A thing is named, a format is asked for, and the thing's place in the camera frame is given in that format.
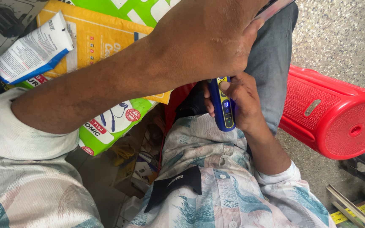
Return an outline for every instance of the man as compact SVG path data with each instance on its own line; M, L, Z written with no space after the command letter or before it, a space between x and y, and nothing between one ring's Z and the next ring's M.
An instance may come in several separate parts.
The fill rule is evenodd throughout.
M0 227L102 227L64 160L77 129L125 100L226 75L235 75L220 89L236 101L237 129L217 129L209 91L199 98L198 83L179 108L163 169L130 227L335 227L273 136L298 8L292 3L263 26L252 20L265 4L183 0L116 55L0 95ZM209 114L197 104L204 97Z

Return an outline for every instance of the shirt button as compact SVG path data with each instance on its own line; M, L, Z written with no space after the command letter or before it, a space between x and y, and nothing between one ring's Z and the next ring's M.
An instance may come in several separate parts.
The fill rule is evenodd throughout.
M229 223L229 228L236 228L237 227L237 223L235 221L231 221Z

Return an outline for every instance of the neckband earphones image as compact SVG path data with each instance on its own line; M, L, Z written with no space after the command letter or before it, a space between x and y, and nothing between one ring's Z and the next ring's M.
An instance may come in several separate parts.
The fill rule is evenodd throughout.
M111 125L112 132L115 132L115 117L116 118L121 118L124 115L125 110L129 107L129 105L127 105L125 103L120 103L119 106L123 107L123 112L122 112L122 114L119 117L117 117L117 116L114 115L114 112L112 111L112 109L109 109L109 111L111 112L111 116L112 116L112 125ZM101 117L102 124L104 125L104 127L106 127L106 121L105 121L104 114L102 113L99 116Z

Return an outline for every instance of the white sleeve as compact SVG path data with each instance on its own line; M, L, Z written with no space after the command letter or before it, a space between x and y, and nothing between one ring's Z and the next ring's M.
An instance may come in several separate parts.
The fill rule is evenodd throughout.
M18 120L12 100L25 93L14 88L0 95L0 156L13 160L44 160L59 157L78 144L78 131L55 135L39 131Z
M0 227L102 228L79 173L64 160L78 132L54 135L20 122L11 101L25 91L0 95Z
M329 212L310 192L308 183L301 179L299 169L292 161L291 166L280 174L256 172L255 177L270 203L298 227L336 227Z

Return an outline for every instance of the blue device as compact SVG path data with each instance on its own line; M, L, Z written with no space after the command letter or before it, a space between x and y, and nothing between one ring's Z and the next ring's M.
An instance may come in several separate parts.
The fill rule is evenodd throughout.
M234 121L234 101L227 97L220 89L221 81L230 82L230 77L219 77L208 80L210 98L215 107L215 122L219 130L230 132L236 128Z

